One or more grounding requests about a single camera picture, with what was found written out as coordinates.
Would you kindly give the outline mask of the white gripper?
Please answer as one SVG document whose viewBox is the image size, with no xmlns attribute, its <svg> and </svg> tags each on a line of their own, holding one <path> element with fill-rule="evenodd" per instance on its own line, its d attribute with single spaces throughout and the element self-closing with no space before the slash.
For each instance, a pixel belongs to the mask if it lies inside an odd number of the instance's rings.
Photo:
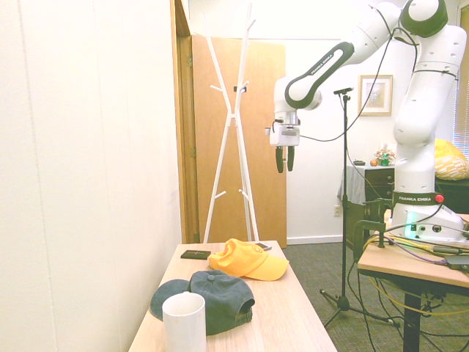
<svg viewBox="0 0 469 352">
<path fill-rule="evenodd" d="M 298 126 L 274 122 L 270 128 L 269 142 L 276 146 L 276 167 L 278 173 L 284 171 L 284 147 L 287 147 L 287 170 L 293 170 L 295 147 L 300 144 L 300 129 Z"/>
</svg>

